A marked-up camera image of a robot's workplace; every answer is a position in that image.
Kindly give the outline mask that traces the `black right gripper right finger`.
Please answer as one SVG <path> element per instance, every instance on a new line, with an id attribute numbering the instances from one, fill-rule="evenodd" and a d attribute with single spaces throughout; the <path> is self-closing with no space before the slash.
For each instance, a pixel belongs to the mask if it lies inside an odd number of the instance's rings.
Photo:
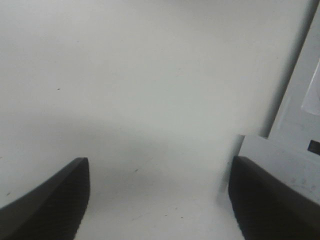
<path id="1" fill-rule="evenodd" d="M 228 195 L 246 240 L 320 238 L 320 206 L 249 158 L 233 158 Z"/>

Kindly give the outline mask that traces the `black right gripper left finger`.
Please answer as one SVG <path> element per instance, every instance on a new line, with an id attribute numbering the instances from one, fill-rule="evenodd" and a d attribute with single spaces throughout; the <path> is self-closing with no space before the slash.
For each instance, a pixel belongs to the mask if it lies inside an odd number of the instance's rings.
<path id="1" fill-rule="evenodd" d="M 89 160 L 79 157 L 35 189 L 0 209 L 0 238 L 73 240 L 89 199 Z"/>

